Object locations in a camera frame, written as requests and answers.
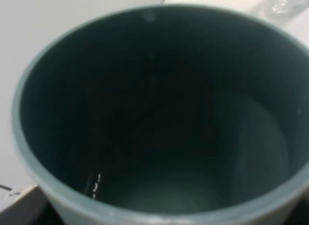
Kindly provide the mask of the teal plastic cup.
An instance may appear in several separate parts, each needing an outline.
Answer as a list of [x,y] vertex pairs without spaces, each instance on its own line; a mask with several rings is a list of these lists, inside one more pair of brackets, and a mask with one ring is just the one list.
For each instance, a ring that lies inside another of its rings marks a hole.
[[213,7],[105,15],[33,60],[12,130],[67,225],[281,225],[309,187],[309,51]]

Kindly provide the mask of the clear plastic water bottle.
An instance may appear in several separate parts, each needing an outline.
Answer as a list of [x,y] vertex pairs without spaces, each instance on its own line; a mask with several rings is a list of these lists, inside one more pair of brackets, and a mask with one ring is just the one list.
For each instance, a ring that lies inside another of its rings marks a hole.
[[308,8],[309,0],[266,0],[266,13],[269,15],[290,15]]

